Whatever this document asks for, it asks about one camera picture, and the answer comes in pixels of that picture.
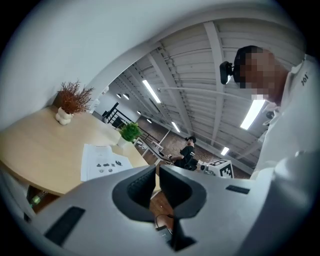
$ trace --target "brick wall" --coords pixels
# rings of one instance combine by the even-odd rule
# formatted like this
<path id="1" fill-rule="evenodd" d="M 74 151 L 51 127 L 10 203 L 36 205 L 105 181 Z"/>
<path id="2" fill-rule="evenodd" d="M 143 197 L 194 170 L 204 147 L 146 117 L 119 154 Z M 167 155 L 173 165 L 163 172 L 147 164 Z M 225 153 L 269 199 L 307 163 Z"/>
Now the brick wall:
<path id="1" fill-rule="evenodd" d="M 138 125 L 144 129 L 146 132 L 151 134 L 153 137 L 158 139 L 159 141 L 162 140 L 162 138 L 166 135 L 168 130 L 164 128 L 163 126 L 157 124 L 157 123 L 149 123 L 147 119 L 143 116 L 141 116 L 138 121 Z M 174 132 L 169 132 L 169 134 L 165 137 L 163 142 L 161 143 L 161 146 L 163 147 L 162 152 L 165 155 L 179 155 L 180 150 L 183 149 L 186 146 L 186 141 L 183 137 L 177 135 Z M 203 149 L 202 147 L 199 147 L 197 143 L 194 145 L 194 151 L 195 151 L 195 159 L 201 160 L 203 162 L 213 162 L 216 160 L 219 160 L 220 158 L 217 157 L 215 154 L 212 154 L 211 152 Z M 240 170 L 239 168 L 232 165 L 234 177 L 237 179 L 249 179 L 250 175 L 246 172 Z"/>

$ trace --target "white wall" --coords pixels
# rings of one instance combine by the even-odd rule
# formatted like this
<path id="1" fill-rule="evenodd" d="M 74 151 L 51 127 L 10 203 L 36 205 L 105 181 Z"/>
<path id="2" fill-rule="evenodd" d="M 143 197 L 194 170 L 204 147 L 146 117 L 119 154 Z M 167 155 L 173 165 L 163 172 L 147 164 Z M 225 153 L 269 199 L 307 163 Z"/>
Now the white wall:
<path id="1" fill-rule="evenodd" d="M 79 79 L 87 85 L 124 52 L 189 15 L 225 2 L 41 2 L 21 23 L 1 56 L 0 131 L 51 104 L 61 82 Z M 94 93 L 102 92 L 107 82 L 96 79 Z"/>
<path id="2" fill-rule="evenodd" d="M 140 115 L 137 113 L 138 107 L 133 102 L 133 99 L 125 99 L 125 97 L 118 98 L 117 93 L 121 95 L 125 93 L 120 88 L 118 88 L 114 83 L 109 87 L 109 91 L 99 98 L 100 104 L 96 107 L 95 111 L 102 115 L 105 111 L 109 111 L 117 102 L 119 105 L 116 107 L 124 115 L 126 115 L 133 122 L 136 122 Z"/>

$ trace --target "black railing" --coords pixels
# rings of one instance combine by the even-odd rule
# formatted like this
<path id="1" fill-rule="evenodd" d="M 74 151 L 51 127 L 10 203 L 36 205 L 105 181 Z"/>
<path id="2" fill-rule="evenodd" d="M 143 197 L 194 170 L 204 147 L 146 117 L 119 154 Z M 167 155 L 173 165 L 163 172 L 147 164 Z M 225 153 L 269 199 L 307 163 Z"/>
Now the black railing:
<path id="1" fill-rule="evenodd" d="M 110 109 L 110 111 L 105 111 L 102 115 L 102 121 L 107 124 L 111 124 L 115 129 L 121 129 L 124 125 L 133 123 L 133 121 L 128 118 L 125 114 L 123 114 L 121 111 L 117 109 L 117 106 L 119 103 L 114 104 L 114 106 Z M 157 140 L 155 137 L 150 135 L 147 131 L 142 129 L 139 126 L 139 129 L 141 130 L 142 134 L 140 137 L 146 141 L 149 142 L 156 142 L 159 143 L 160 141 Z"/>

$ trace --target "cable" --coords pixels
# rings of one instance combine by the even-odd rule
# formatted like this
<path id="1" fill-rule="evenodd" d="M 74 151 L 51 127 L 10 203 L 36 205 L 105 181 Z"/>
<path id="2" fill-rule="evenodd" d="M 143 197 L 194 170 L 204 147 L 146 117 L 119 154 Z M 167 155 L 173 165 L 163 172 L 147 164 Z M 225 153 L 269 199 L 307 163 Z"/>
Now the cable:
<path id="1" fill-rule="evenodd" d="M 169 217 L 169 218 L 171 218 L 171 219 L 174 218 L 174 216 L 173 216 L 172 214 L 165 214 L 165 213 L 158 214 L 158 215 L 155 217 L 155 223 L 156 223 L 157 228 L 159 228 L 157 218 L 158 218 L 159 216 L 161 216 L 161 215 L 165 215 L 165 216 L 167 216 L 167 217 Z"/>

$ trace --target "ceiling light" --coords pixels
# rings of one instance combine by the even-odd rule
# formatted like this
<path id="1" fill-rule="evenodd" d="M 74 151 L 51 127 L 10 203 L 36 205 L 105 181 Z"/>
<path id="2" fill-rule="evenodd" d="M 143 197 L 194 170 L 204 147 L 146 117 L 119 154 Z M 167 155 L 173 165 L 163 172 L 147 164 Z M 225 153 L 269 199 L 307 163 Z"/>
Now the ceiling light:
<path id="1" fill-rule="evenodd" d="M 229 148 L 225 146 L 224 149 L 221 152 L 221 155 L 224 156 L 228 151 L 229 151 Z"/>
<path id="2" fill-rule="evenodd" d="M 129 94 L 128 94 L 128 93 L 125 93 L 125 94 L 123 95 L 123 97 L 125 97 L 127 100 L 129 100 Z"/>
<path id="3" fill-rule="evenodd" d="M 252 125 L 254 120 L 256 119 L 257 115 L 259 114 L 260 110 L 265 104 L 264 99 L 255 99 L 252 102 L 252 105 L 248 111 L 248 114 L 246 114 L 245 119 L 243 120 L 242 124 L 240 125 L 241 128 L 248 130 L 249 127 Z"/>
<path id="4" fill-rule="evenodd" d="M 145 87 L 148 89 L 148 91 L 151 93 L 152 97 L 156 101 L 156 103 L 161 103 L 160 99 L 158 96 L 155 94 L 154 90 L 151 88 L 150 84 L 148 83 L 147 80 L 143 80 L 142 83 L 144 83 Z"/>
<path id="5" fill-rule="evenodd" d="M 171 122 L 171 124 L 174 126 L 174 128 L 176 129 L 176 131 L 177 131 L 178 133 L 180 133 L 180 131 L 179 131 L 179 129 L 178 129 L 178 127 L 177 127 L 177 125 L 175 124 L 175 122 Z"/>

